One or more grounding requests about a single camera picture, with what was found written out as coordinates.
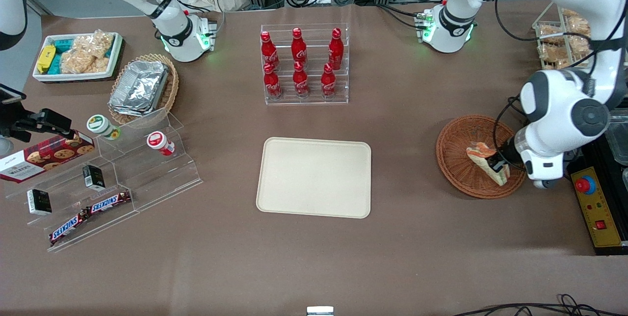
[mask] cookie image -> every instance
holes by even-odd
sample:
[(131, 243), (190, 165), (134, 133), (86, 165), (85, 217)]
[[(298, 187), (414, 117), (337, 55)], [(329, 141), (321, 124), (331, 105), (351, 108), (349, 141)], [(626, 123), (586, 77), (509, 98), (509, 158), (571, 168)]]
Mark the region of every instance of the cookie image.
[(94, 150), (94, 146), (84, 146), (84, 147), (78, 148), (77, 153), (79, 153), (80, 155), (83, 155), (93, 150)]
[(42, 158), (39, 152), (36, 151), (29, 154), (28, 157), (26, 158), (26, 161), (33, 162), (34, 164), (41, 164), (47, 161), (48, 159), (50, 159), (50, 155), (46, 155), (45, 157)]
[(54, 154), (54, 157), (57, 159), (67, 159), (67, 158), (71, 158), (73, 155), (74, 155), (73, 150), (60, 150), (60, 151), (56, 151), (56, 153)]
[(76, 148), (79, 144), (83, 143), (83, 140), (78, 135), (74, 135), (74, 139), (66, 139), (65, 144), (69, 145), (72, 148)]
[(61, 165), (61, 164), (59, 164), (58, 162), (51, 162), (50, 164), (45, 164), (43, 166), (43, 169), (48, 171), (48, 170), (50, 170), (52, 168), (56, 168), (59, 165)]

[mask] acrylic bottle rack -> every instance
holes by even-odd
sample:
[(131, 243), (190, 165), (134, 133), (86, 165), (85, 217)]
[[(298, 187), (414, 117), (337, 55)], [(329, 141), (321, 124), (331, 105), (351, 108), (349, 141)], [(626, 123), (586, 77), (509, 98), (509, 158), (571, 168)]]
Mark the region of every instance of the acrylic bottle rack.
[[(292, 74), (294, 73), (294, 61), (292, 59), (292, 29), (301, 28), (303, 41), (307, 45), (308, 85), (310, 96), (299, 99), (294, 90)], [(341, 40), (344, 44), (344, 54), (339, 70), (334, 71), (336, 75), (336, 96), (325, 100), (321, 93), (321, 75), (323, 66), (329, 60), (329, 43), (332, 39), (332, 30), (338, 27), (342, 31)], [(271, 40), (277, 47), (277, 55), (280, 65), (275, 72), (279, 77), (280, 87), (283, 97), (276, 101), (269, 98), (266, 93), (263, 80), (260, 82), (264, 92), (266, 105), (325, 105), (325, 104), (346, 104), (349, 101), (349, 26), (348, 23), (329, 23), (312, 25), (262, 25), (261, 31), (271, 34)], [(261, 79), (264, 78), (264, 58), (261, 57)]]

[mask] walkers cookie box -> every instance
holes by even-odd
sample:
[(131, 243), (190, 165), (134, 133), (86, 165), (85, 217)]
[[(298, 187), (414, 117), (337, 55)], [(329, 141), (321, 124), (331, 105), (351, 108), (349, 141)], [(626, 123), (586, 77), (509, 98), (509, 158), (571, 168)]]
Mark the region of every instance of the walkers cookie box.
[(74, 132), (73, 139), (56, 135), (0, 159), (0, 178), (20, 183), (94, 150), (90, 137)]

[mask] foil container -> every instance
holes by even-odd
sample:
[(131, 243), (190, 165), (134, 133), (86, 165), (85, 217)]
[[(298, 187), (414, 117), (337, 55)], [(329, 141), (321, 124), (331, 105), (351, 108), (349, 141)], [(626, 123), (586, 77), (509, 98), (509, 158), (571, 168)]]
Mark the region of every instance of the foil container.
[(159, 61), (134, 61), (124, 71), (108, 105), (125, 115), (143, 116), (155, 110), (168, 77)]

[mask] red button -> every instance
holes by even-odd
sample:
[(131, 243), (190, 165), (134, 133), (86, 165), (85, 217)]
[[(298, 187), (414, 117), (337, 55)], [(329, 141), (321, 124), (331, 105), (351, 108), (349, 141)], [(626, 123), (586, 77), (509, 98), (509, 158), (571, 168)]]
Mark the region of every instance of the red button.
[(591, 189), (591, 184), (587, 179), (579, 178), (576, 180), (576, 190), (578, 192), (586, 193)]

